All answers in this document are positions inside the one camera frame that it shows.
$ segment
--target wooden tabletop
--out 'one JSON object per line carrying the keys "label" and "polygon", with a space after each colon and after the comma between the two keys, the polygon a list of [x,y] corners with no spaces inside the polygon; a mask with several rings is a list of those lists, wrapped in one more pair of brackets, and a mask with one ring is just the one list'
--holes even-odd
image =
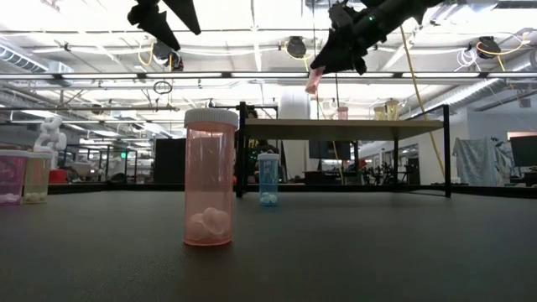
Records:
{"label": "wooden tabletop", "polygon": [[378,140],[411,138],[441,129],[441,121],[247,119],[246,134],[256,139]]}

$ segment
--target pink pill bottle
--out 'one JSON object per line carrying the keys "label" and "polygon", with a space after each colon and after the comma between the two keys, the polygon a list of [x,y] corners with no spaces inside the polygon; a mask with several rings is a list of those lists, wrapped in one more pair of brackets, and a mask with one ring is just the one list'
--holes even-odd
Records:
{"label": "pink pill bottle", "polygon": [[185,113],[185,127],[185,243],[229,243],[238,115],[214,108],[191,109]]}

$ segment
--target ceiling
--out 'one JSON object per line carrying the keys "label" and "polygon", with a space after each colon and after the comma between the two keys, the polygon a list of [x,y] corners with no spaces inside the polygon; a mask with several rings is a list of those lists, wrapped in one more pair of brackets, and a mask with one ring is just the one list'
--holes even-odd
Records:
{"label": "ceiling", "polygon": [[[487,5],[478,6],[479,9],[462,6],[456,13],[446,14],[447,18],[439,26],[425,21],[424,27],[418,29],[413,19],[407,20],[403,28],[411,42],[414,69],[469,71],[474,70],[476,64],[482,70],[498,68],[496,60],[482,59],[477,59],[476,64],[468,67],[461,66],[462,49],[469,43],[475,44],[480,36],[492,35],[502,51],[519,47],[519,50],[504,55],[505,61],[532,49],[537,41],[537,34],[533,31],[537,28],[535,10],[492,9],[496,2],[491,0]],[[0,8],[0,44],[8,42],[17,45],[35,58],[59,61],[80,73],[167,71],[167,67],[155,60],[149,65],[144,64],[151,57],[154,39],[127,21],[127,13],[135,4],[131,0],[4,1]],[[167,10],[163,3],[160,6],[161,10]],[[326,42],[330,27],[326,6],[320,5],[314,13],[304,0],[195,0],[195,6],[202,28],[199,36],[189,32],[174,14],[168,14],[168,22],[182,46],[180,55],[185,71],[305,71]],[[356,5],[356,9],[361,8],[361,4]],[[430,9],[425,20],[434,16],[437,9]],[[522,32],[528,35],[521,46]],[[297,35],[304,38],[309,50],[310,59],[306,64],[303,60],[291,58],[284,47],[280,48],[289,36]],[[402,45],[401,32],[396,30],[391,33],[386,43],[379,45],[377,50],[371,50],[365,57],[368,70],[408,71],[409,64],[401,51]],[[8,64],[0,64],[0,71],[24,72]],[[24,81],[11,84],[22,88],[32,85]],[[72,88],[63,88],[65,98],[72,98],[82,90],[81,85],[87,84],[95,83],[77,81]],[[83,91],[73,98],[70,105],[101,103],[105,106],[147,106],[148,94],[154,105],[159,95],[151,88],[144,94],[143,89],[134,84],[131,81],[116,81],[116,85],[133,87],[128,90],[108,88]],[[420,94],[426,101],[454,86],[450,82],[418,84]],[[281,86],[284,85],[288,84],[231,79],[203,80],[201,83],[175,80],[174,91],[168,96],[161,96],[160,104],[169,102],[180,108],[179,112],[138,112],[138,116],[147,119],[181,119],[185,109],[204,107],[209,100],[217,105],[235,105],[239,101],[271,104],[278,101]],[[53,102],[60,102],[59,86],[40,86],[44,89],[36,93]],[[350,108],[351,118],[371,116],[372,107],[390,98],[405,100],[409,108],[417,107],[414,87],[409,83],[353,84],[346,81],[336,89],[333,83],[321,82],[320,100],[331,103],[336,97]],[[328,116],[334,112],[331,106],[325,109]]]}

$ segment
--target red object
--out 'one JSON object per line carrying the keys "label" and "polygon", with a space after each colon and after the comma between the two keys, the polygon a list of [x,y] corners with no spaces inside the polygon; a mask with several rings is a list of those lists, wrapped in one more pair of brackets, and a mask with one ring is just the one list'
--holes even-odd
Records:
{"label": "red object", "polygon": [[67,171],[65,170],[51,170],[49,177],[49,184],[61,185],[67,184]]}

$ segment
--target pink object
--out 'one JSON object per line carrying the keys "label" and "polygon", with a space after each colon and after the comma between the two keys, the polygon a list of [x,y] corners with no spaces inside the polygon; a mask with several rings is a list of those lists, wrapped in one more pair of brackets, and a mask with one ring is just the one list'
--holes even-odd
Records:
{"label": "pink object", "polygon": [[192,109],[185,114],[185,126],[185,243],[229,243],[238,115],[220,109]]}
{"label": "pink object", "polygon": [[305,84],[305,91],[309,94],[315,94],[317,92],[317,88],[319,87],[319,82],[322,78],[322,72],[325,70],[325,67],[319,67],[315,68],[314,70],[310,70],[310,78],[308,79],[307,83]]}
{"label": "pink object", "polygon": [[337,108],[337,119],[340,119],[340,120],[349,119],[349,108],[348,107]]}
{"label": "pink object", "polygon": [[28,153],[0,150],[0,206],[20,205]]}

